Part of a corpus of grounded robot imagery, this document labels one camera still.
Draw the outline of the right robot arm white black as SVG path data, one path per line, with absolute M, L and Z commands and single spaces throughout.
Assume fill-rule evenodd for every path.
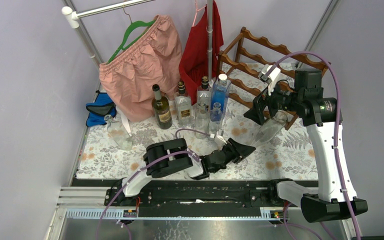
M 244 116 L 267 127 L 279 111 L 289 111 L 302 119 L 314 150 L 318 188 L 304 187 L 291 179 L 270 182 L 267 201 L 273 206 L 289 202 L 310 222 L 346 220 L 368 211 L 351 182 L 342 144 L 342 114 L 334 97 L 325 98 L 322 72 L 300 69 L 295 72 L 292 90 L 281 88 L 280 69 L 270 65 L 259 73 L 267 87 L 252 102 Z

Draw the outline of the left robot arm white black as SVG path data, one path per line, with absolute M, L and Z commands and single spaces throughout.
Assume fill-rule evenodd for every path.
M 207 155 L 193 152 L 187 147 L 184 138 L 149 145 L 143 155 L 144 166 L 122 179 L 116 199 L 128 206 L 152 180 L 181 171 L 186 171 L 193 180 L 206 179 L 210 174 L 226 169 L 229 163 L 240 163 L 256 150 L 254 146 L 239 143 L 232 138 L 224 140 L 217 137 L 215 142 L 220 148 Z

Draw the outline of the clear glass wine bottle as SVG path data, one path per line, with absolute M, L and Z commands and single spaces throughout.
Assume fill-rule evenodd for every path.
M 273 139 L 288 122 L 288 114 L 278 111 L 274 117 L 269 118 L 263 125 L 251 129 L 248 145 L 258 148 Z

